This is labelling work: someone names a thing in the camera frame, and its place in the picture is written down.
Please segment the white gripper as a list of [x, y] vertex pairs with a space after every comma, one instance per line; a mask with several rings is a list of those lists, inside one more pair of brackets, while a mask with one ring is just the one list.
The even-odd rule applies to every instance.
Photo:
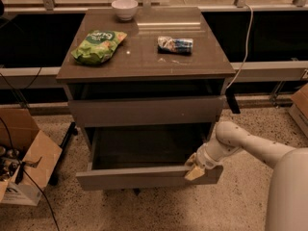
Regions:
[[208, 141], [203, 143], [185, 165], [191, 167], [186, 173], [185, 179], [193, 181], [205, 174], [205, 169], [213, 169], [222, 164], [227, 156], [228, 146], [219, 141]]

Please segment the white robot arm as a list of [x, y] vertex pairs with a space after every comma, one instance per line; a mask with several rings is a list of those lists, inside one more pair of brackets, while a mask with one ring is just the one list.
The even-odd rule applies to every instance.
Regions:
[[308, 148], [295, 148], [247, 132], [232, 121], [217, 124], [215, 136], [187, 160], [193, 181], [244, 150], [272, 169], [265, 231], [308, 231]]

